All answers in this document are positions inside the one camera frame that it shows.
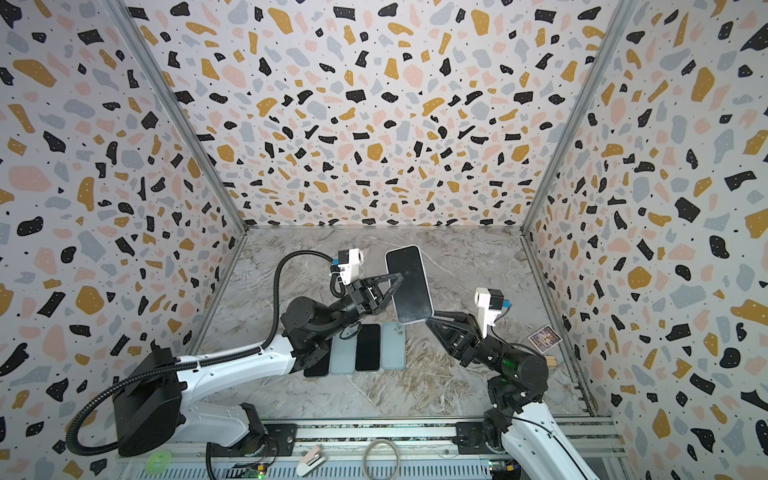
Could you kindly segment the black phone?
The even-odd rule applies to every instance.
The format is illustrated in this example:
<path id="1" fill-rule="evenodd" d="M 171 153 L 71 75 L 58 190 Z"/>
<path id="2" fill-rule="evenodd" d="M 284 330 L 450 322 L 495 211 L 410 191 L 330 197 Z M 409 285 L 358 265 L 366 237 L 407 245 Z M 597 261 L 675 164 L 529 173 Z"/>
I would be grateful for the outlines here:
<path id="1" fill-rule="evenodd" d="M 378 324 L 362 325 L 356 339 L 355 370 L 378 371 L 381 360 L 381 327 Z"/>
<path id="2" fill-rule="evenodd" d="M 389 274 L 401 274 L 402 282 L 393 294 L 398 322 L 412 324 L 426 321 L 434 314 L 421 249 L 408 245 L 388 251 L 385 265 Z"/>

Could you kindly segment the light blue case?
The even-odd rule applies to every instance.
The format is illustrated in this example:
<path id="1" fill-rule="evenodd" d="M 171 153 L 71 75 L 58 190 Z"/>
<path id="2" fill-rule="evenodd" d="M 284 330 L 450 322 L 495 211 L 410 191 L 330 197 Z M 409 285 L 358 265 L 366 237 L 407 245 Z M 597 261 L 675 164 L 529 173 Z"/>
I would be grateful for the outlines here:
<path id="1" fill-rule="evenodd" d="M 333 338 L 329 373 L 331 375 L 350 375 L 355 372 L 357 352 L 357 338 L 342 338 L 337 335 Z"/>

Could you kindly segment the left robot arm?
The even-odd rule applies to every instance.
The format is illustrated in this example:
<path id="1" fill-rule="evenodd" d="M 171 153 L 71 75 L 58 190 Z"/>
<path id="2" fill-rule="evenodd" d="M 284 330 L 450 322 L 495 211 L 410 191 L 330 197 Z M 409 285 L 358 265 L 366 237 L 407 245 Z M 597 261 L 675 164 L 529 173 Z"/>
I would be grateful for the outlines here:
<path id="1" fill-rule="evenodd" d="M 118 453 L 137 456 L 169 440 L 232 447 L 257 433 L 260 421 L 252 405 L 225 408 L 204 398 L 316 365 L 329 354 L 335 335 L 385 310 L 402 282 L 399 273 L 358 279 L 329 306 L 297 297 L 280 318 L 283 333 L 271 343 L 198 356 L 176 357 L 167 348 L 150 353 L 132 371 L 132 384 L 113 397 Z"/>

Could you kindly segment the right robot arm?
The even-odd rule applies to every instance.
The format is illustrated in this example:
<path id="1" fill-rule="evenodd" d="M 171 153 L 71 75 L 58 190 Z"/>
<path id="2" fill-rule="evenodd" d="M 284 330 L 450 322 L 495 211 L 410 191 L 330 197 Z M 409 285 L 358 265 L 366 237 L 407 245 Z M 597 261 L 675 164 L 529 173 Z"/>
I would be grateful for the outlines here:
<path id="1" fill-rule="evenodd" d="M 542 354 L 492 334 L 482 336 L 470 314 L 439 311 L 426 326 L 461 366 L 482 364 L 495 373 L 487 381 L 491 408 L 482 422 L 490 449 L 508 454 L 531 479 L 598 477 L 544 403 L 549 368 Z"/>

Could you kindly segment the colourful printed card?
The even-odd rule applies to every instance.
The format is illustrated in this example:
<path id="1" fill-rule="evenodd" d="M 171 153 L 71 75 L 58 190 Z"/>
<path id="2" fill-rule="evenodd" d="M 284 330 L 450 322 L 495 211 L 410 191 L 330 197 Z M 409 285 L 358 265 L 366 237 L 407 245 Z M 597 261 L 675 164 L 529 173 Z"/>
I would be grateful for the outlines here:
<path id="1" fill-rule="evenodd" d="M 555 329 L 546 325 L 528 337 L 528 341 L 540 354 L 551 350 L 558 346 L 562 342 L 562 337 L 555 331 Z"/>

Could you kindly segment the white pink small device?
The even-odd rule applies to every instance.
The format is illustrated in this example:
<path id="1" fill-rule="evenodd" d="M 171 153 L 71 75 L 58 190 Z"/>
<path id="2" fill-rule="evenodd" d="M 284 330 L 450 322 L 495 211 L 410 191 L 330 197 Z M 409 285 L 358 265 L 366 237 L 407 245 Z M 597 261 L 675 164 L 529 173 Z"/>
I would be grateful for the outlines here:
<path id="1" fill-rule="evenodd" d="M 296 474 L 299 477 L 306 477 L 316 471 L 326 462 L 327 458 L 321 445 L 315 445 L 308 450 L 299 460 L 296 466 Z"/>

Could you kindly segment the green tape roll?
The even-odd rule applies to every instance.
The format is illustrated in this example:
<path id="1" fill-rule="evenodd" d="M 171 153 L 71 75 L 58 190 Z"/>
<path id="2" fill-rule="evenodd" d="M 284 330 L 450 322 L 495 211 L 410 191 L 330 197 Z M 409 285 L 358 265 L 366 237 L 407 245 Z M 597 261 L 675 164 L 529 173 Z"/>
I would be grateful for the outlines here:
<path id="1" fill-rule="evenodd" d="M 145 474 L 151 477 L 163 475 L 171 462 L 172 453 L 169 450 L 160 450 L 152 453 L 145 463 Z"/>

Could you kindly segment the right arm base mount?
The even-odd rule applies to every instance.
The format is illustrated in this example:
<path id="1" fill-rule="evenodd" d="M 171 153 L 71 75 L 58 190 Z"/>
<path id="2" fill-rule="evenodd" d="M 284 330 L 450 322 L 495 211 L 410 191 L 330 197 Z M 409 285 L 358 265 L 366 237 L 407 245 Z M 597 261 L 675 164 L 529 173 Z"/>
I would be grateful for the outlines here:
<path id="1" fill-rule="evenodd" d="M 522 418 L 457 422 L 455 424 L 456 434 L 451 442 L 458 447 L 460 455 L 510 455 L 502 448 L 501 437 L 503 433 L 509 431 L 513 424 L 538 427 L 538 424 Z"/>

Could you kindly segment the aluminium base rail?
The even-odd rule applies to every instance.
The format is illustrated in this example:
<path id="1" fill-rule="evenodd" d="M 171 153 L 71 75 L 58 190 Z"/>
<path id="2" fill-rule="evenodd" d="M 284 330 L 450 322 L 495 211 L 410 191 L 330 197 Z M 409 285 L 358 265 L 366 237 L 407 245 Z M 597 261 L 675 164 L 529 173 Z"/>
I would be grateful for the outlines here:
<path id="1" fill-rule="evenodd" d="M 531 479 L 509 455 L 460 455 L 451 442 L 455 424 L 478 418 L 278 420 L 296 423 L 290 457 L 213 458 L 202 443 L 169 443 L 163 475 L 147 476 L 152 453 L 118 460 L 115 479 Z M 326 462 L 306 477 L 296 474 L 302 456 L 321 445 Z"/>

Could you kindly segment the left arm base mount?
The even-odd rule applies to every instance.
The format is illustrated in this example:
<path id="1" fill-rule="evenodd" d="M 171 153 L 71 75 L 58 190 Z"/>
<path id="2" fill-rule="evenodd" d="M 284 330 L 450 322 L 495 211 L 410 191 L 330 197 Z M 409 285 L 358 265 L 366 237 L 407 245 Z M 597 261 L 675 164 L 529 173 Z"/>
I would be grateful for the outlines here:
<path id="1" fill-rule="evenodd" d="M 235 458 L 256 456 L 263 459 L 290 457 L 297 439 L 296 423 L 267 423 L 264 433 L 248 433 L 234 446 L 223 447 L 214 444 L 213 458 Z"/>

